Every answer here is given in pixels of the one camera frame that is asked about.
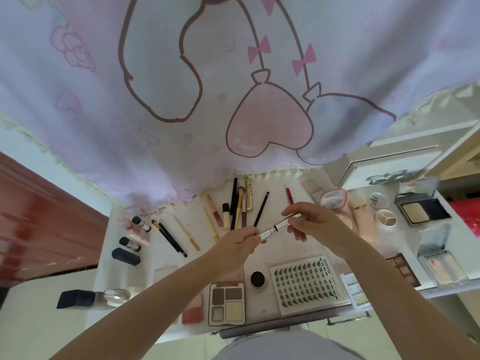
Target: tiled floor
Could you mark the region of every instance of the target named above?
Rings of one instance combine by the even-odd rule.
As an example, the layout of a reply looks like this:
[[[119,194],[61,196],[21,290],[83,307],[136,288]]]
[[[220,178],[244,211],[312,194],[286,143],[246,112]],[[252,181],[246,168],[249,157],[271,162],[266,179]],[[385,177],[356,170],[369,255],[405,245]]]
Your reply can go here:
[[[368,360],[401,360],[380,320],[374,312],[370,314],[371,318],[333,326],[328,326],[326,320],[310,322],[309,329],[359,352]],[[205,334],[155,345],[143,360],[210,360],[226,345],[226,340],[219,335]]]

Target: pink bow print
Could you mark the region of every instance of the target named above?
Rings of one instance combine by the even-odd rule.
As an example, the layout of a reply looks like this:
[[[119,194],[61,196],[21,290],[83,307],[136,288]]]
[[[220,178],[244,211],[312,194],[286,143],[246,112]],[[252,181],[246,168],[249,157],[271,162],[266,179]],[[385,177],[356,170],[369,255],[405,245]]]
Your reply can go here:
[[[268,37],[265,35],[260,42],[260,46],[255,48],[254,46],[249,46],[248,48],[248,61],[252,64],[257,58],[259,52],[270,54],[272,49],[270,49],[270,43],[268,42]]]
[[[292,60],[292,66],[293,66],[293,71],[295,72],[295,75],[298,76],[300,74],[305,64],[314,63],[316,61],[317,61],[317,56],[315,55],[314,47],[312,46],[312,44],[308,44],[307,51],[305,52],[303,59]]]

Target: white table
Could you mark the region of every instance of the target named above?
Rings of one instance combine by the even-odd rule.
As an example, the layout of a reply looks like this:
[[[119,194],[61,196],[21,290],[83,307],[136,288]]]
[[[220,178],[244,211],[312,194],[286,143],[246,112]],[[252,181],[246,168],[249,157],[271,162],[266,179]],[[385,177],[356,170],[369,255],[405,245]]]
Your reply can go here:
[[[270,192],[267,204],[262,213],[258,228],[263,230],[281,219],[281,211],[288,206],[289,202],[285,193],[285,187],[289,187],[294,201],[311,202],[309,195],[301,186],[301,180],[306,179],[305,176],[297,177],[295,172],[285,177],[285,174],[273,174],[267,179],[263,175],[259,179],[252,181],[253,185],[253,211],[247,214],[247,222],[252,225],[255,221],[257,212],[260,208],[261,202],[267,191]],[[326,190],[332,189],[331,182],[326,178],[320,177],[323,180],[322,187]],[[239,179],[239,184],[243,185],[242,179]],[[215,190],[208,191],[215,203],[217,210],[221,214],[222,204],[230,203],[231,200],[232,182],[229,181],[222,187]],[[396,189],[387,185],[373,186],[366,188],[359,188],[355,190],[357,196],[364,196],[368,198],[372,192],[384,192],[387,195],[392,195]],[[439,197],[444,204],[447,211],[452,216],[450,224],[453,230],[451,231],[452,239],[449,239],[447,248],[452,251],[454,256],[459,261],[462,269],[467,273],[470,279],[480,278],[480,240],[477,240],[470,230],[466,227],[463,221],[456,215],[456,213],[449,207],[449,205]],[[146,288],[153,283],[154,271],[158,268],[167,266],[183,266],[191,260],[194,260],[201,254],[205,253],[214,245],[214,239],[211,230],[205,220],[203,207],[207,208],[206,202],[198,197],[191,203],[180,203],[174,208],[165,210],[160,215],[153,215],[152,218],[162,222],[173,237],[177,240],[183,250],[188,254],[188,258],[184,258],[177,253],[171,245],[165,240],[155,227],[152,227],[150,233],[151,246],[144,247],[138,253],[141,257],[141,263],[137,266],[131,266],[113,260],[111,252],[113,249],[119,247],[118,240],[125,235],[124,230],[117,223],[117,218],[125,213],[121,207],[114,207],[110,216],[108,227],[105,234],[105,242],[100,255],[97,277],[93,285],[93,290],[103,291],[106,289],[125,288],[126,286],[137,286]],[[416,230],[409,227],[400,215],[400,212],[391,205],[390,209],[394,211],[399,217],[399,223],[396,230],[388,234],[381,235],[385,242],[388,243],[388,250],[382,253],[384,256],[393,256],[397,253],[404,254],[406,260],[411,266],[413,272],[417,276],[421,287],[419,290],[432,289],[435,283],[429,278],[423,267],[420,265],[414,253],[418,248],[420,238],[415,235]],[[201,251],[198,252],[188,241],[181,229],[175,223],[172,215],[175,215],[183,224],[185,229],[189,231],[190,235],[195,239],[200,246]],[[227,230],[218,228],[215,220],[210,214],[212,222],[217,230],[217,233],[222,237]],[[327,254],[334,266],[335,272],[339,275],[341,273],[349,273],[351,270],[347,264],[330,250],[318,244],[311,237],[306,243],[298,242],[293,239],[293,235],[287,232],[281,232],[271,237],[264,245],[260,245],[250,255],[244,265],[245,273],[245,289],[246,289],[246,318],[245,326],[236,327],[225,330],[227,327],[211,327],[208,325],[208,287],[203,290],[203,309],[205,320],[199,324],[183,326],[181,318],[178,322],[167,329],[167,331],[159,338],[157,343],[171,341],[174,339],[181,339],[188,336],[199,335],[210,332],[220,333],[223,337],[237,336],[243,333],[251,333],[267,328],[284,327],[296,323],[303,323],[308,321],[315,321],[321,318],[334,317],[336,315],[353,312],[353,306],[346,305],[339,308],[327,309],[308,314],[297,315],[293,317],[281,318],[280,309],[274,293],[274,288],[271,283],[269,267],[281,263],[299,260],[301,258],[313,257],[316,255]],[[254,292],[250,284],[250,275],[255,271],[261,271],[267,279],[267,287],[260,291]],[[99,321],[102,317],[107,315],[110,311],[96,311],[89,312],[86,321],[86,327]]]

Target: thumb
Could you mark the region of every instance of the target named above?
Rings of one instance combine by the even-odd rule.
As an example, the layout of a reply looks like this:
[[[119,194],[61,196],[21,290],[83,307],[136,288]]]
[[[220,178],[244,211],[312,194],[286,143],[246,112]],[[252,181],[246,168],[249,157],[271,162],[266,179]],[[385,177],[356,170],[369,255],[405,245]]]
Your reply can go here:
[[[242,246],[242,250],[244,250],[245,252],[250,254],[250,253],[254,252],[254,250],[258,246],[258,244],[260,244],[260,236],[255,235],[255,236],[250,236],[250,237],[246,238],[242,242],[241,246]]]
[[[304,232],[309,236],[315,237],[315,234],[318,231],[317,223],[303,220],[302,218],[290,217],[288,219],[288,223],[293,226],[293,228],[297,229],[298,231]]]

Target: person's right hand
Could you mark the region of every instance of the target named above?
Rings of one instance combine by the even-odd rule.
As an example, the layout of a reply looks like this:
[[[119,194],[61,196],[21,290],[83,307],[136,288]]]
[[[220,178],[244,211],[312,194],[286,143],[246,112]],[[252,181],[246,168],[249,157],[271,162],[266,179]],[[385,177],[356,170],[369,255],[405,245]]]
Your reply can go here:
[[[307,241],[307,236],[314,237],[335,255],[345,259],[355,250],[356,243],[363,240],[340,220],[334,211],[319,204],[308,202],[294,203],[282,212],[282,216],[302,214],[302,218],[291,217],[287,227],[296,240]]]

